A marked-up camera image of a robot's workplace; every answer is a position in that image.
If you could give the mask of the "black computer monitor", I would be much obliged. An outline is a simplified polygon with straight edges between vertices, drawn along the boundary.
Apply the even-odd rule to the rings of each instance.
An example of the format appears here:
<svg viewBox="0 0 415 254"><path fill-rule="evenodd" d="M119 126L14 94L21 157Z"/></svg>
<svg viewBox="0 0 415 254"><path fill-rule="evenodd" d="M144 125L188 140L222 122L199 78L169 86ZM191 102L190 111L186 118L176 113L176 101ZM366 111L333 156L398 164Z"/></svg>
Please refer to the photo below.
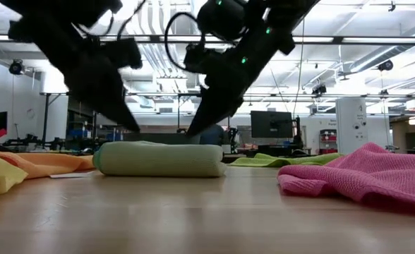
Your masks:
<svg viewBox="0 0 415 254"><path fill-rule="evenodd" d="M251 136L253 138L292 138L293 125L291 113L252 111Z"/></svg>

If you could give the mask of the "orange microfiber towel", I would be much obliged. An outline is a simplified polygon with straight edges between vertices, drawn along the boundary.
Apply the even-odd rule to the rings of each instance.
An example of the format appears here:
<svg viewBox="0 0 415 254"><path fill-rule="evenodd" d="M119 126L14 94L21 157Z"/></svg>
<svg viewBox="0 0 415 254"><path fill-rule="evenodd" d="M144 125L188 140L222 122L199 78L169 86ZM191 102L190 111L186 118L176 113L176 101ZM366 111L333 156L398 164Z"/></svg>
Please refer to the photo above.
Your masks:
<svg viewBox="0 0 415 254"><path fill-rule="evenodd" d="M43 152L0 152L0 159L25 171L27 179L36 179L57 174L95 170L92 155L74 156Z"/></svg>

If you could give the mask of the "white cabinet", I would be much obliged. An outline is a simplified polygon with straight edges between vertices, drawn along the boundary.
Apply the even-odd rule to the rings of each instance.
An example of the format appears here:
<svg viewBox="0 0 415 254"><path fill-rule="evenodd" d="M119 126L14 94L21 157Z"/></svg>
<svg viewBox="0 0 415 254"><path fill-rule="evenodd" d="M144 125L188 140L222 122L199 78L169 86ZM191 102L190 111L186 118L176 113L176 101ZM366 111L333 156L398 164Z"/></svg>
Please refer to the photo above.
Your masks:
<svg viewBox="0 0 415 254"><path fill-rule="evenodd" d="M345 97L336 101L338 152L350 154L368 142L366 101Z"/></svg>

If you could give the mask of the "black overhead beam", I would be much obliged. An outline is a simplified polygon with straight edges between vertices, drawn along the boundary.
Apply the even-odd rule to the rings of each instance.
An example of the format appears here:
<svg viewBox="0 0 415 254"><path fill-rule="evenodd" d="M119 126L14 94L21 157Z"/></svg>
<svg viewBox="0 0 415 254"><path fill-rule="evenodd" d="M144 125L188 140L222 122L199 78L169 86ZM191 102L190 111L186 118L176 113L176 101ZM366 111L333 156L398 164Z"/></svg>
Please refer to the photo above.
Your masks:
<svg viewBox="0 0 415 254"><path fill-rule="evenodd" d="M135 41L138 43L163 43L164 35L135 35L133 36ZM191 42L198 42L200 40L200 35L169 35L168 42L172 44L188 44ZM415 46L415 37L357 37L357 36L316 36L316 35L306 35L306 36L297 36L293 37L295 44L332 44L332 45L341 45L341 44L351 44L351 45L371 45L371 46L397 46L397 45L407 45ZM112 41L116 39L116 35L107 35L100 37L101 41ZM221 44L226 43L214 36L206 35L205 41L208 44ZM13 42L8 35L0 35L0 42L7 43Z"/></svg>

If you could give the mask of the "lime green microfiber towel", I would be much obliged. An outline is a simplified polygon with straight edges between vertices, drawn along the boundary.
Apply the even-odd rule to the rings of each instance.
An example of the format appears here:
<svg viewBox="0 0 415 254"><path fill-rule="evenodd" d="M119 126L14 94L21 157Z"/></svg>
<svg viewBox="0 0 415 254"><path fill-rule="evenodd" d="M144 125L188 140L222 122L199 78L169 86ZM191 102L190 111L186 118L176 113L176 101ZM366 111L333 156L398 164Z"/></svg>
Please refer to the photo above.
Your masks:
<svg viewBox="0 0 415 254"><path fill-rule="evenodd" d="M255 157L241 157L230 163L233 167L272 167L281 168L286 165L325 165L339 157L340 153L316 155L307 157L273 157L258 153Z"/></svg>

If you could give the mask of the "pale mint microfiber towel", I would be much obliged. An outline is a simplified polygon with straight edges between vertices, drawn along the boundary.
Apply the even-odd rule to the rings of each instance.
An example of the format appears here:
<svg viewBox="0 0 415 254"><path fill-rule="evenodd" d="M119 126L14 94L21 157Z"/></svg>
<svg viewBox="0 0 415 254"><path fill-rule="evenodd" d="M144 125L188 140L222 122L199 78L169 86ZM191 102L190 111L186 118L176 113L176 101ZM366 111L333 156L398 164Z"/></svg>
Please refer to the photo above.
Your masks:
<svg viewBox="0 0 415 254"><path fill-rule="evenodd" d="M216 145L167 145L148 141L103 144L92 157L106 176L222 177L227 165Z"/></svg>

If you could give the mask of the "red shelf rack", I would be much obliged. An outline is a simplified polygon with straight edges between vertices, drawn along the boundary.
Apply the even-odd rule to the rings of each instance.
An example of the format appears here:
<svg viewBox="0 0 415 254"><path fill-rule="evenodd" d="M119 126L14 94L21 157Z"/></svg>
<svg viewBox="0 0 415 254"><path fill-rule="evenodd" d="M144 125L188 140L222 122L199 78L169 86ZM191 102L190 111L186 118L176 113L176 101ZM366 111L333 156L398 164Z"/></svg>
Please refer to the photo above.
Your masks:
<svg viewBox="0 0 415 254"><path fill-rule="evenodd" d="M330 154L338 152L337 148L337 130L323 129L320 130L319 135L319 149L318 154Z"/></svg>

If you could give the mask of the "black aluminium table frame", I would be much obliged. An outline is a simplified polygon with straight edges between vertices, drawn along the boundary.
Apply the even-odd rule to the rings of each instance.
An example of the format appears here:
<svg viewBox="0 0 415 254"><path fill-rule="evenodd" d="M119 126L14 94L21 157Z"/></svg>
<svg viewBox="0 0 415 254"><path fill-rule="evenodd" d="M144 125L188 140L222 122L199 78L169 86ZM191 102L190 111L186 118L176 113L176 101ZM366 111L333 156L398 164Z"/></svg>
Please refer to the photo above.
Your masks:
<svg viewBox="0 0 415 254"><path fill-rule="evenodd" d="M248 154L224 154L222 158L222 162L226 164L231 164L235 162L239 158L254 158L258 155L258 153L248 153Z"/></svg>

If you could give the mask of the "person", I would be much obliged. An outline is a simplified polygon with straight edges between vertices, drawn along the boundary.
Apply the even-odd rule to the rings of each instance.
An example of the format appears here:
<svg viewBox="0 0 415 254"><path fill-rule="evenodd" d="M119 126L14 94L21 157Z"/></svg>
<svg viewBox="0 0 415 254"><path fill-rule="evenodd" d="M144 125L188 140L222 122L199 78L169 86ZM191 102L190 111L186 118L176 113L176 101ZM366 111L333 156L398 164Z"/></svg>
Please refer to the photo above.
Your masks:
<svg viewBox="0 0 415 254"><path fill-rule="evenodd" d="M224 129L218 124L212 125L200 134L201 145L221 146L224 138Z"/></svg>

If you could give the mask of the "pink microfiber towel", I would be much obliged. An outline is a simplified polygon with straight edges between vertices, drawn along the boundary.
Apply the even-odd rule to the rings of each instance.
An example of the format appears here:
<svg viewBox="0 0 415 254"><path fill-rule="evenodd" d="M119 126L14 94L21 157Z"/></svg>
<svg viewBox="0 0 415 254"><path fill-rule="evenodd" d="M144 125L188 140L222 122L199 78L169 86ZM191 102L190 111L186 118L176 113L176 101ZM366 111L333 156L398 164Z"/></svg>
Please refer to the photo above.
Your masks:
<svg viewBox="0 0 415 254"><path fill-rule="evenodd" d="M369 207L415 212L415 155L367 143L325 165L287 165L277 173L284 194L341 195Z"/></svg>

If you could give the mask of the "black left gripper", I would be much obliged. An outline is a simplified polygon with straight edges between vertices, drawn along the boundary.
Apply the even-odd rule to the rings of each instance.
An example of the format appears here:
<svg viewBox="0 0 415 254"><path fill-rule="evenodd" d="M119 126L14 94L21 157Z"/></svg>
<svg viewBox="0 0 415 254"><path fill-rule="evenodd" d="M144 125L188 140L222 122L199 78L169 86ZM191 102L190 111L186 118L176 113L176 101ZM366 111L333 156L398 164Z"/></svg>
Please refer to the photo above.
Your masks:
<svg viewBox="0 0 415 254"><path fill-rule="evenodd" d="M130 131L140 128L124 101L117 42L84 38L72 25L57 24L22 24L20 37L38 46L79 102Z"/></svg>

